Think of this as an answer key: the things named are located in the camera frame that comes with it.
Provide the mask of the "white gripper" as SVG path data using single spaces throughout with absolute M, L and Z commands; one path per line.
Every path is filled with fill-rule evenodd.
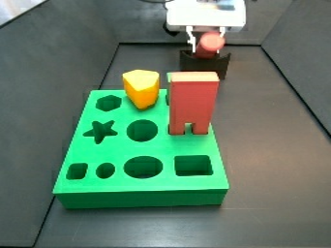
M 237 32 L 245 25 L 244 0 L 172 0 L 165 3 L 165 10 L 167 27 L 172 31 L 185 30 L 192 53 L 196 51 L 193 28 L 200 32 L 219 28 L 223 38 L 227 31 Z

